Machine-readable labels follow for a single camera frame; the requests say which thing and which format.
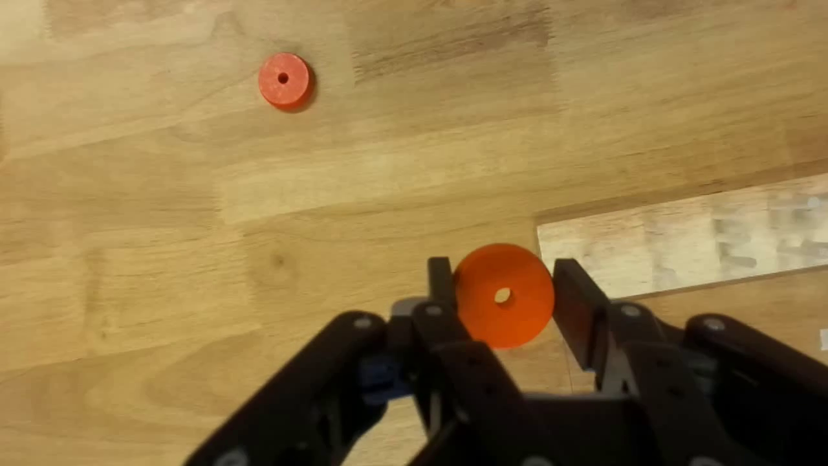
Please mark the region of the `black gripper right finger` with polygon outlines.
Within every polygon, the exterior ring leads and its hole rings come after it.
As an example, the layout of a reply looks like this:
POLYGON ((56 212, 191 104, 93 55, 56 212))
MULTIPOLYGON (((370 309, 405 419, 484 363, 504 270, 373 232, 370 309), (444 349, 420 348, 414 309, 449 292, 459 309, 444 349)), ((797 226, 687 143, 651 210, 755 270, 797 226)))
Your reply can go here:
POLYGON ((556 310, 595 392, 551 403, 564 466, 828 466, 828 364, 724 313, 680 327, 555 265, 556 310))

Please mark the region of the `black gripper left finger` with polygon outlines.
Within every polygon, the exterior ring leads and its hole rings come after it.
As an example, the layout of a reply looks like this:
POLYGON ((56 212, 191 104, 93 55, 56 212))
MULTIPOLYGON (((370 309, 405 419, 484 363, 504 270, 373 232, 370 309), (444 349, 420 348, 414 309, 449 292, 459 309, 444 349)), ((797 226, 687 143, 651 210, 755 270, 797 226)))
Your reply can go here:
POLYGON ((454 270, 427 262, 431 292, 331 318, 184 466, 343 466, 397 399, 427 443, 411 466, 555 466, 555 449, 495 352, 459 318, 454 270))

